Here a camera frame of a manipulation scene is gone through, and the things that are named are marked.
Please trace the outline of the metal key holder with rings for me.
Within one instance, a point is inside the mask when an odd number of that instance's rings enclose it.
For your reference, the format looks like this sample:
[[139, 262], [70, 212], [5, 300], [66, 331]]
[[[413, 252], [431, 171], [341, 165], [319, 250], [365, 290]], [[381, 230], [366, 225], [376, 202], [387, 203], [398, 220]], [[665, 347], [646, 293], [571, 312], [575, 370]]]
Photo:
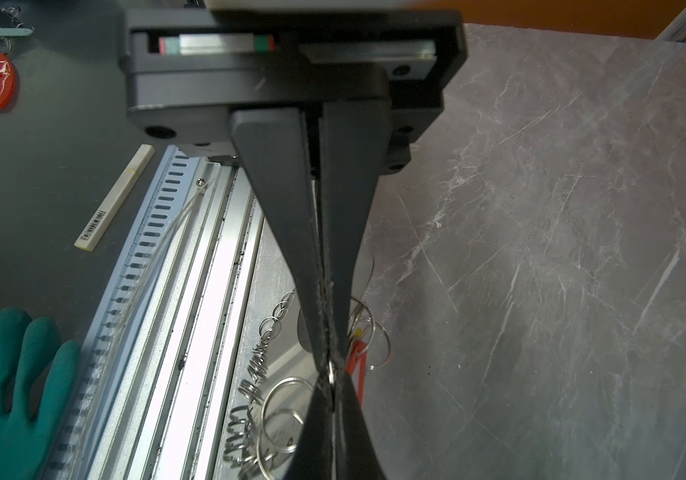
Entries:
[[275, 241], [257, 265], [221, 436], [217, 479], [280, 479], [308, 422], [318, 372], [296, 289]]

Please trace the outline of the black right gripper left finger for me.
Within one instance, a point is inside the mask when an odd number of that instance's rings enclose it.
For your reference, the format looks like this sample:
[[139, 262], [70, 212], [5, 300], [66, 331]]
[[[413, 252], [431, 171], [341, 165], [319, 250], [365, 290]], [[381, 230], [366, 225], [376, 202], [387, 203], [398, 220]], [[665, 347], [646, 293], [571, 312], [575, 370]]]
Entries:
[[286, 480], [333, 477], [334, 369], [321, 373], [314, 386], [308, 416]]

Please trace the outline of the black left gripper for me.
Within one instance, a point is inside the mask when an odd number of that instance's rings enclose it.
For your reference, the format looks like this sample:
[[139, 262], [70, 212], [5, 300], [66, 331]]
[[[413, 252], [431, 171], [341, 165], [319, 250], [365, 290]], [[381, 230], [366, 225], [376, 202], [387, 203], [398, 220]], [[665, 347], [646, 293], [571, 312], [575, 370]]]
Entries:
[[[468, 55], [460, 12], [144, 8], [125, 11], [120, 28], [131, 121], [191, 156], [234, 157], [236, 147], [292, 274], [315, 366], [327, 366], [324, 314], [329, 357], [343, 360], [353, 275], [380, 172], [401, 171], [411, 145], [443, 112], [443, 91]], [[390, 106], [342, 101], [378, 97]], [[317, 116], [322, 106], [323, 309], [298, 109]]]

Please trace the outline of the red key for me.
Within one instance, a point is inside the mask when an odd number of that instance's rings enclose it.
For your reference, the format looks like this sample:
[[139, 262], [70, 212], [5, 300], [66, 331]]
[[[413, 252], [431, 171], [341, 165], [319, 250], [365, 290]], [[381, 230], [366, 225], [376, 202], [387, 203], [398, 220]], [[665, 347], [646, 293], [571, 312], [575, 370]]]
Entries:
[[364, 341], [355, 340], [346, 367], [347, 373], [354, 380], [355, 391], [360, 405], [364, 401], [367, 372], [367, 352], [365, 348], [366, 343]]

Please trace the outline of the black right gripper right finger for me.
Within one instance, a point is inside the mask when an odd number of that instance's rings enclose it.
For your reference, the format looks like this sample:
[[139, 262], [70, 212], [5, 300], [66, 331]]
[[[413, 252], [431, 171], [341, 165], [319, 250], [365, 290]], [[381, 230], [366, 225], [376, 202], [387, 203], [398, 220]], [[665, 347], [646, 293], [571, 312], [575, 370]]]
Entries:
[[344, 370], [334, 381], [334, 451], [337, 479], [385, 479], [351, 376]]

